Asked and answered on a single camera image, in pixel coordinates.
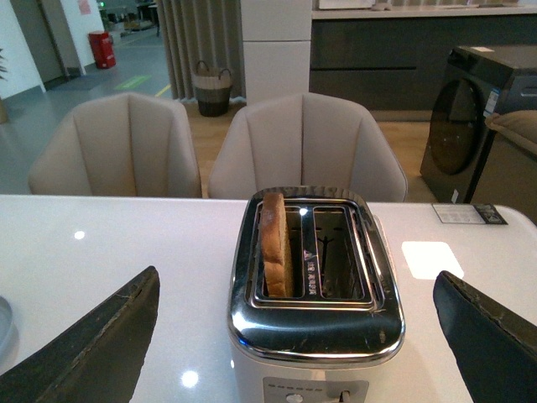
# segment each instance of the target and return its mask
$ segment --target kitchen cabinet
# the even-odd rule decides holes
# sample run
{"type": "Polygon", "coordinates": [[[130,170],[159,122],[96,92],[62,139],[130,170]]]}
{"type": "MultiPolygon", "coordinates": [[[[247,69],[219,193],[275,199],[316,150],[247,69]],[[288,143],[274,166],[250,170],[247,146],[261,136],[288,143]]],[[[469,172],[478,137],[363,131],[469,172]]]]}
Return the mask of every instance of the kitchen cabinet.
{"type": "Polygon", "coordinates": [[[458,45],[537,44],[537,14],[315,19],[310,91],[372,111],[430,111],[458,45]]]}
{"type": "Polygon", "coordinates": [[[242,48],[248,105],[308,92],[311,0],[242,0],[242,48]]]}

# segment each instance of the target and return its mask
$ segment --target plate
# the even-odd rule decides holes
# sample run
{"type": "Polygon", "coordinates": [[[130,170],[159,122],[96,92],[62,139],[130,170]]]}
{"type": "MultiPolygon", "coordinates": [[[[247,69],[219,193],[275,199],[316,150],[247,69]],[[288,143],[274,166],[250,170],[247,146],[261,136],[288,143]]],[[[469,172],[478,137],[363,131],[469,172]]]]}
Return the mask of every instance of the plate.
{"type": "Polygon", "coordinates": [[[9,303],[0,296],[0,357],[9,344],[13,329],[13,311],[9,303]]]}

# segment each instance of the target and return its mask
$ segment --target washing machine door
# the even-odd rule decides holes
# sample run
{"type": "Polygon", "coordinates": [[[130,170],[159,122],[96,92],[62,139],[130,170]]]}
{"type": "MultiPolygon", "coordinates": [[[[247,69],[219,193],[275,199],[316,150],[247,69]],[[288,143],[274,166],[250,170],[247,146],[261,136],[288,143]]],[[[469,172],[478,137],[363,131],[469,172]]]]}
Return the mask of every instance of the washing machine door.
{"type": "Polygon", "coordinates": [[[450,81],[436,98],[429,147],[435,165],[447,175],[463,171],[476,153],[482,126],[479,91],[470,81],[450,81]]]}

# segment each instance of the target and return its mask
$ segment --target doorway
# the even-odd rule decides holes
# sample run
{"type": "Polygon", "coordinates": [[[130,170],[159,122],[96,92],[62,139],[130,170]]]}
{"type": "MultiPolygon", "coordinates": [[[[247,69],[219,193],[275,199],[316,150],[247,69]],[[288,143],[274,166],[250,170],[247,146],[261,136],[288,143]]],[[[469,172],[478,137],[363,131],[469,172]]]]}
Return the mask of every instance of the doorway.
{"type": "Polygon", "coordinates": [[[45,89],[64,83],[66,77],[60,53],[41,0],[11,0],[11,4],[45,89]]]}

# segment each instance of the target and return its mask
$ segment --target basket handle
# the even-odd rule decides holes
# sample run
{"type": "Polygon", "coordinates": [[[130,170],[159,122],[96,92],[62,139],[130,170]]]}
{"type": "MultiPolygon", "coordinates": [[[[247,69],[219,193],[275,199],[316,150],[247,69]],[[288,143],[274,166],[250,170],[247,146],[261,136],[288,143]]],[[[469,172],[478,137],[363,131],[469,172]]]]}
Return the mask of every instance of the basket handle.
{"type": "Polygon", "coordinates": [[[200,60],[196,63],[196,74],[198,72],[198,70],[200,69],[200,65],[203,64],[205,65],[205,70],[209,71],[209,66],[207,65],[207,63],[203,60],[200,60]]]}
{"type": "Polygon", "coordinates": [[[229,74],[230,77],[232,76],[232,73],[229,71],[229,69],[221,69],[220,74],[218,75],[218,80],[222,79],[222,74],[224,74],[225,71],[227,71],[227,74],[229,74]]]}

